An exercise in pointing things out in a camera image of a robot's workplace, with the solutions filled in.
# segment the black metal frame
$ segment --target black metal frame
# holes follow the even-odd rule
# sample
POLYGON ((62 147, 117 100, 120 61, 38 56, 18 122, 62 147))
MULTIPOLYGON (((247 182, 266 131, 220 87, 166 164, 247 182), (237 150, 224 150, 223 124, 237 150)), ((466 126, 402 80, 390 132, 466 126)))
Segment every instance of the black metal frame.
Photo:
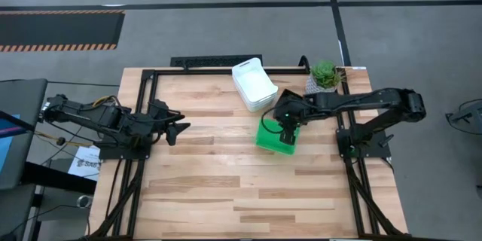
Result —
MULTIPOLYGON (((308 75, 310 73, 310 64, 305 56, 302 56, 298 66, 303 67, 303 69, 265 69, 265 72, 269 75, 275 74, 285 74, 285 75, 308 75)), ((139 94, 137 97, 136 111, 142 110, 142 101, 145 95, 145 88, 147 81, 152 80, 151 90, 149 93, 149 104, 154 101, 155 93, 158 85, 158 78, 161 75, 230 75, 230 69, 179 69, 179 70, 152 70, 146 69, 142 71, 141 84, 139 86, 139 94)), ((346 82, 342 83, 343 93, 349 94, 348 84, 346 82)), ((348 112, 350 125, 355 125, 355 115, 353 111, 348 112)), ((343 123, 343 117, 341 114, 337 116, 338 129, 345 129, 343 123)), ((340 155, 345 163, 346 175, 349 181, 349 192, 352 200, 353 212, 355 216, 355 224, 357 229, 358 238, 360 239, 371 239, 371 240, 439 240, 439 239, 426 239, 412 237, 409 234, 404 234, 397 230, 392 223, 385 217, 377 204, 373 201, 371 196, 370 183, 368 181, 367 168, 365 165, 365 160, 363 157, 358 158, 358 170, 360 172, 361 181, 355 173, 353 168, 353 163, 351 157, 343 157, 340 155), (358 200, 358 195, 366 202, 368 207, 368 214, 371 224, 371 233, 365 233, 362 212, 360 207, 360 202, 358 200), (379 224, 385 230, 387 235, 380 235, 379 224)), ((129 240, 133 237, 134 229, 136 226, 136 216, 137 209, 139 206, 139 197, 142 186, 142 175, 145 166, 145 160, 139 160, 136 173, 134 174, 133 180, 129 183, 130 171, 132 169, 132 160, 126 160, 126 166, 124 167, 124 173, 121 181, 120 187, 120 197, 119 202, 114 207, 113 211, 109 215, 108 219, 115 219, 114 230, 112 236, 104 237, 104 239, 118 239, 118 240, 129 240), (132 204, 130 207, 130 216, 127 225, 127 235, 120 235, 122 212, 125 203, 128 201, 130 195, 133 196, 132 204)), ((105 236, 108 232, 104 228, 103 235, 105 236)), ((100 236, 95 236, 93 239, 97 240, 100 236)), ((326 239, 290 239, 290 240, 326 240, 326 239)))

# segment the gray floor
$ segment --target gray floor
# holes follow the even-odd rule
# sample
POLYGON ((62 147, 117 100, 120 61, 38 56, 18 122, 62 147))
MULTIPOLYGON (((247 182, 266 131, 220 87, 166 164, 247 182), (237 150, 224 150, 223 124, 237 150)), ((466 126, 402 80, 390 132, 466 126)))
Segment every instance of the gray floor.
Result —
MULTIPOLYGON (((234 1, 287 0, 0 0, 0 5, 234 1)), ((482 199, 475 185, 482 184, 482 139, 450 129, 444 114, 466 100, 482 97, 478 86, 482 6, 341 8, 340 12, 352 64, 368 67, 373 87, 409 87, 425 100, 425 120, 390 130, 395 134, 390 146, 410 232, 479 240, 482 199)), ((331 9, 127 11, 117 50, 1 53, 0 80, 48 78, 118 84, 127 66, 167 66, 171 56, 251 53, 262 53, 265 64, 272 66, 296 64, 301 54, 312 62, 331 59, 341 63, 331 9)), ((85 102, 116 92, 115 87, 52 84, 47 90, 48 95, 64 93, 85 102)), ((48 127, 39 129, 56 132, 48 127)), ((54 151, 35 140, 29 160, 41 163, 54 151)), ((52 222, 42 228, 41 239, 76 238, 84 230, 83 219, 52 222)))

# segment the frame leg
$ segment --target frame leg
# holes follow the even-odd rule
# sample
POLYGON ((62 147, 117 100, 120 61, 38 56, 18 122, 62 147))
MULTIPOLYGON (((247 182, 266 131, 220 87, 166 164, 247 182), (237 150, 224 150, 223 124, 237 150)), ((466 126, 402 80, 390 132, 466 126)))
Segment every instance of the frame leg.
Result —
POLYGON ((30 162, 25 163, 21 182, 60 188, 67 191, 76 191, 89 195, 93 195, 97 184, 97 182, 87 178, 49 169, 46 166, 40 166, 30 162))

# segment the wooden table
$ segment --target wooden table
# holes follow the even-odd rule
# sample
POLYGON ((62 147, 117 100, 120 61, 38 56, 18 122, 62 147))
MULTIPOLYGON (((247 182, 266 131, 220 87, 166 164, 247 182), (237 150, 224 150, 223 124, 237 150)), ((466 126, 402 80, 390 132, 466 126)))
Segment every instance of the wooden table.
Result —
MULTIPOLYGON (((136 107, 141 73, 138 68, 124 69, 118 94, 124 106, 136 107)), ((365 69, 346 68, 346 73, 351 93, 371 91, 365 69)), ((270 78, 279 86, 278 95, 285 88, 303 94, 307 75, 270 78)), ((148 85, 143 108, 150 89, 148 85)), ((230 75, 163 75, 156 97, 185 114, 191 127, 175 146, 163 139, 153 146, 145 164, 135 238, 357 237, 334 134, 336 118, 302 127, 295 155, 285 156, 255 146, 262 111, 246 109, 230 75)), ((355 113, 359 123, 376 115, 355 113)), ((381 159, 365 161, 374 200, 406 232, 391 169, 381 159)), ((104 219, 116 166, 114 160, 102 165, 90 211, 93 230, 104 219)), ((365 203, 360 201, 365 231, 370 232, 365 203)), ((129 210, 127 206, 121 233, 126 232, 129 210)))

